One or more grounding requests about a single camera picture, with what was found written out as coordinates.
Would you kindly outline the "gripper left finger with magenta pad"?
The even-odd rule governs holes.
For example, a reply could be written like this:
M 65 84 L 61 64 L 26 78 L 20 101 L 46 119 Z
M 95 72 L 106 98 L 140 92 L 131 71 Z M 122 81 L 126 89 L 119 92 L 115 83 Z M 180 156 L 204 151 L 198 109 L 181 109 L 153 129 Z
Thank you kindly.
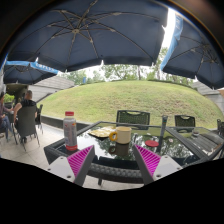
M 59 156 L 48 166 L 47 171 L 82 186 L 94 156 L 95 147 L 91 145 L 68 157 Z

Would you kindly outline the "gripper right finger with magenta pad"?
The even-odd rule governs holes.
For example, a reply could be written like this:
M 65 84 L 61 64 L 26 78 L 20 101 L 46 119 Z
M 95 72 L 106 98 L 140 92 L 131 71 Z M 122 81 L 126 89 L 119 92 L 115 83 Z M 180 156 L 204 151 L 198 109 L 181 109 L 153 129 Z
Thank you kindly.
M 182 169 L 170 156 L 159 156 L 137 144 L 133 146 L 133 153 L 145 185 Z

